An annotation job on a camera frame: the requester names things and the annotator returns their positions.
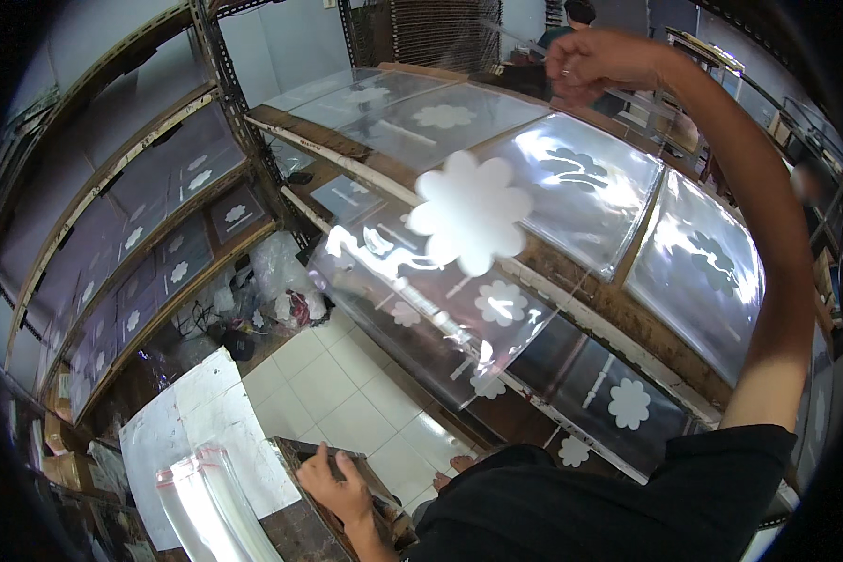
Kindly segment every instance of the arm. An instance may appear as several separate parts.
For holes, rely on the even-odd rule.
[[[328,467],[328,446],[321,442],[315,456],[296,472],[303,489],[343,522],[343,531],[361,562],[396,562],[392,547],[384,545],[375,529],[369,486],[343,451],[334,456],[346,481],[338,482]]]
[[[793,431],[812,352],[812,256],[787,169],[745,111],[674,49],[625,34],[585,30],[553,42],[547,75],[568,105],[607,87],[672,92],[706,137],[740,203],[765,268],[753,339],[720,427],[774,423]]]

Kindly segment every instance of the bare foot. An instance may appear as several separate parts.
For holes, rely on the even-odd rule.
[[[474,466],[474,459],[468,455],[457,455],[450,459],[450,466],[457,472],[464,472]]]
[[[442,489],[443,487],[447,486],[450,483],[450,480],[452,480],[452,478],[448,477],[447,475],[445,475],[442,472],[435,473],[434,474],[434,484],[433,484],[434,489],[439,492],[440,489]]]

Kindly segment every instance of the black shirt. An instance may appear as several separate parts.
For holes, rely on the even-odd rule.
[[[645,486],[516,445],[453,478],[402,560],[736,560],[797,436],[750,425],[668,441]]]

